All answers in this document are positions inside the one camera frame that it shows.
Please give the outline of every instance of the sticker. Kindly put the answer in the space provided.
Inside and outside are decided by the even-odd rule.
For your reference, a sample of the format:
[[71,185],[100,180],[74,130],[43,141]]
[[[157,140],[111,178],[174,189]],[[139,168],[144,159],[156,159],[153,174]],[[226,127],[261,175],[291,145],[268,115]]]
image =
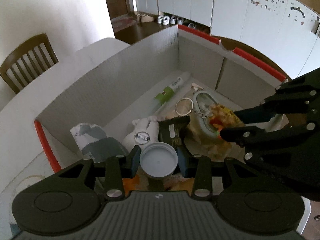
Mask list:
[[138,144],[146,144],[150,141],[150,135],[146,132],[138,132],[134,139]]
[[157,198],[157,199],[163,198],[163,195],[159,193],[159,194],[155,195],[155,198]]
[[176,134],[174,132],[174,124],[169,125],[170,138],[175,138]]

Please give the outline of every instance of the metal screw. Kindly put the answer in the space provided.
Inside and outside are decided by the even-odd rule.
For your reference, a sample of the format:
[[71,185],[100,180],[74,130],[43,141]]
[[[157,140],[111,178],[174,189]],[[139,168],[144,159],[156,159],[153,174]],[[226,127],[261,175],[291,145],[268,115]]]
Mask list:
[[244,156],[244,159],[245,160],[250,160],[252,158],[252,153],[247,153],[245,156]]
[[312,131],[316,125],[313,122],[310,122],[307,124],[307,130]]
[[243,137],[248,137],[250,135],[250,132],[245,132],[244,134],[243,134]]
[[122,195],[122,191],[119,189],[110,189],[107,191],[108,197],[120,197]]
[[210,195],[210,191],[205,188],[199,188],[199,189],[195,190],[195,195],[197,197],[207,197]]

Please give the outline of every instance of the white sneaker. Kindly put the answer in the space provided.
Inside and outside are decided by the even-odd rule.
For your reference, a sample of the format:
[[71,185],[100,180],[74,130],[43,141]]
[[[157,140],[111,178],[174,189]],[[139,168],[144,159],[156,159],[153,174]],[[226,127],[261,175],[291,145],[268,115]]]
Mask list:
[[163,15],[159,15],[158,17],[158,23],[161,24],[163,21]]
[[194,27],[194,29],[199,31],[199,30],[200,30],[200,27],[201,27],[201,25],[196,24],[195,27]]
[[175,17],[174,15],[171,16],[171,19],[170,19],[170,24],[176,24],[176,20],[177,20],[177,17]]
[[163,25],[168,25],[169,22],[170,22],[170,17],[169,16],[164,16],[162,24]]
[[183,22],[184,22],[184,19],[181,18],[181,17],[178,17],[178,18],[177,18],[177,21],[178,21],[178,24],[182,25]]

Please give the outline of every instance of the white wall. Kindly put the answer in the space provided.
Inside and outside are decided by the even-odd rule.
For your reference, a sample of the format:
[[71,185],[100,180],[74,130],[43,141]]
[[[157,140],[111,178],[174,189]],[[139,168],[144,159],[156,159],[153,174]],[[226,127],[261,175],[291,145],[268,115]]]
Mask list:
[[[46,33],[61,62],[114,33],[106,0],[0,0],[0,65],[21,43]],[[14,93],[0,79],[0,110]]]

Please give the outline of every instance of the plastic container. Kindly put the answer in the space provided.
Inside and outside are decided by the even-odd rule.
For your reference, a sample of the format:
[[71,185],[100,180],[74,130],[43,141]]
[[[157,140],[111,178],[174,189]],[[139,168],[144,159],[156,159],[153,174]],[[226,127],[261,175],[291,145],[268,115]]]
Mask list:
[[[198,91],[193,95],[193,103],[194,103],[195,111],[206,114],[205,110],[206,109],[208,110],[210,105],[217,104],[218,102],[211,93],[206,91]],[[199,115],[197,115],[197,120],[200,124],[201,130],[207,136],[211,138],[218,137],[219,135],[218,130],[209,124],[209,119],[207,117],[202,118]]]
[[164,179],[176,169],[178,155],[167,143],[152,143],[141,152],[140,165],[148,177]]

